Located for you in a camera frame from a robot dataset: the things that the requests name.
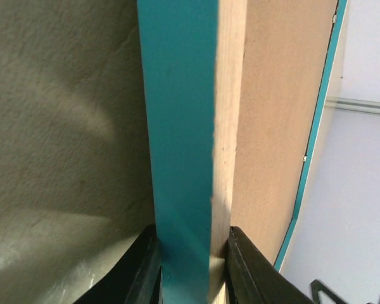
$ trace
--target light gray wall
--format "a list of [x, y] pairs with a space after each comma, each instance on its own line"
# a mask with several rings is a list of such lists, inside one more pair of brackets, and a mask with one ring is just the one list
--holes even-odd
[[380, 103], [380, 0], [349, 0], [342, 98]]
[[70, 303], [152, 221], [136, 2], [0, 0], [0, 303]]
[[380, 116], [336, 110], [281, 273], [348, 303], [380, 294]]

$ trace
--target brown hardboard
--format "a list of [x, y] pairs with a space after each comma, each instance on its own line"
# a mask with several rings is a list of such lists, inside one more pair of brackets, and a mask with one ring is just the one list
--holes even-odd
[[291, 220], [337, 0], [249, 0], [231, 225], [274, 262]]

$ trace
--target black object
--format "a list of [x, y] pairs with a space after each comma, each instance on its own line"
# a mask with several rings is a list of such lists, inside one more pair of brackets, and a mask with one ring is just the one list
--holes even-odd
[[[320, 304], [320, 292], [335, 304], [347, 304], [318, 280], [311, 283], [310, 300], [273, 268], [239, 227], [231, 227], [225, 260], [229, 304]], [[156, 228], [150, 225], [75, 304], [162, 304], [160, 263]]]
[[230, 304], [312, 304], [273, 268], [239, 227], [231, 227], [226, 269]]
[[125, 255], [75, 304], [157, 304], [160, 251], [155, 225], [138, 236]]

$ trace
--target teal trim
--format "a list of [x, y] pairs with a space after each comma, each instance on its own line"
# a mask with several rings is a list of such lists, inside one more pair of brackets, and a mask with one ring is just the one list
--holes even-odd
[[303, 195], [305, 186], [307, 184], [308, 171], [310, 170], [310, 165], [312, 161], [312, 155], [314, 152], [315, 142], [318, 136], [319, 124], [321, 121], [322, 110], [324, 109], [326, 94], [329, 85], [329, 78], [331, 76], [331, 70], [334, 63], [336, 46], [338, 45], [339, 34], [341, 32], [343, 17], [345, 15], [347, 0], [339, 0], [338, 7], [336, 9], [336, 23], [332, 28], [331, 40], [329, 41], [327, 58], [325, 61], [324, 72], [322, 74], [321, 85], [318, 93], [317, 106], [315, 107], [314, 118], [311, 126], [311, 133], [308, 139], [307, 146], [307, 159], [303, 166], [301, 173], [300, 184], [298, 185], [296, 203], [294, 206], [293, 216], [290, 222], [290, 226], [287, 230], [286, 237], [284, 238], [283, 244], [280, 248], [280, 252], [275, 261], [274, 267], [276, 270], [280, 270], [283, 263], [284, 257], [286, 256], [286, 251], [289, 246], [291, 236], [293, 235], [294, 229], [296, 227], [298, 214], [301, 208], [301, 202], [303, 201]]
[[218, 0], [138, 0], [163, 302], [206, 303]]

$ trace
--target teal painted board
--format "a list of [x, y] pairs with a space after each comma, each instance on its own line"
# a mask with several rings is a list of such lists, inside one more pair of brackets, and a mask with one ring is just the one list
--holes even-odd
[[311, 126], [310, 137], [308, 138], [307, 146], [307, 159], [303, 166], [301, 172], [300, 183], [298, 185], [296, 203], [293, 210], [293, 218], [291, 219], [290, 226], [287, 230], [286, 237], [281, 246], [280, 252], [276, 258], [274, 267], [277, 270], [280, 270], [280, 267], [283, 263], [284, 257], [286, 256], [287, 248], [290, 244], [291, 236], [293, 235], [294, 229], [296, 227], [297, 218], [300, 213], [301, 202], [303, 201], [303, 195], [305, 186], [307, 184], [308, 171], [310, 170], [310, 165], [312, 161], [312, 155], [314, 152], [315, 142], [317, 140], [319, 124], [321, 121], [322, 111], [324, 109], [326, 94], [329, 85], [329, 79], [331, 77], [332, 66], [334, 63], [336, 47], [338, 45], [339, 35], [341, 33], [343, 17], [345, 15], [347, 0], [339, 0], [338, 7], [336, 8], [336, 22], [332, 28], [331, 39], [329, 41], [328, 53], [325, 61], [324, 71], [322, 74], [321, 85], [318, 93], [317, 106], [315, 107], [315, 113], [313, 117], [313, 122]]
[[206, 303], [218, 0], [138, 0], [163, 302]]

